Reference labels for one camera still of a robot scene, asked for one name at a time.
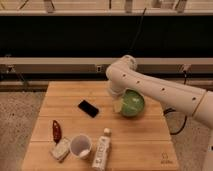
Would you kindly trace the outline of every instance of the terrazzo floor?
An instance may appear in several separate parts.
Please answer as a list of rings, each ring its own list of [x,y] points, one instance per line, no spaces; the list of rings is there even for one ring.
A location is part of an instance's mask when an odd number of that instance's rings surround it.
[[[0,171],[19,171],[42,104],[44,92],[0,92]],[[171,131],[183,122],[180,113],[167,116]],[[201,171],[209,130],[189,118],[172,136],[181,171]]]

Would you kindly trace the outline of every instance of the black phone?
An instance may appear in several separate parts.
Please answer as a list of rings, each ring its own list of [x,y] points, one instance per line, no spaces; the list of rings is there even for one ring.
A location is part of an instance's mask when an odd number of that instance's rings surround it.
[[[83,110],[84,112],[86,112],[88,115],[90,115],[92,118],[94,118],[98,113],[99,110],[98,108],[96,108],[95,106],[91,105],[90,103],[88,103],[86,100],[83,100],[78,107]]]

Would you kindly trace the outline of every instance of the bottle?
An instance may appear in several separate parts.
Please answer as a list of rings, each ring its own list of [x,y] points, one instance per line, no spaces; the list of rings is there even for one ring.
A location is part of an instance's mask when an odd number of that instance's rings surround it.
[[[97,150],[92,163],[92,168],[96,171],[105,171],[107,158],[110,149],[111,131],[109,128],[104,129],[104,135],[98,139]]]

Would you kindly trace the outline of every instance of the red pepper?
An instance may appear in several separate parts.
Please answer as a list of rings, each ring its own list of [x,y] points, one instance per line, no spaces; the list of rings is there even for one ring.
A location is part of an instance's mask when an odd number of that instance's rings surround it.
[[[53,120],[53,140],[56,144],[61,140],[61,127],[56,120]]]

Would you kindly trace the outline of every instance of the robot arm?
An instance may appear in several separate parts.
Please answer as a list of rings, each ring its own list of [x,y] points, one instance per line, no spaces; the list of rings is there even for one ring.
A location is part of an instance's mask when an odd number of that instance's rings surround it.
[[[130,88],[166,103],[213,129],[213,107],[211,106],[213,92],[146,76],[135,72],[136,68],[136,60],[129,55],[107,68],[108,91],[113,97],[121,95],[126,88]],[[213,132],[211,134],[203,171],[210,171],[213,168]]]

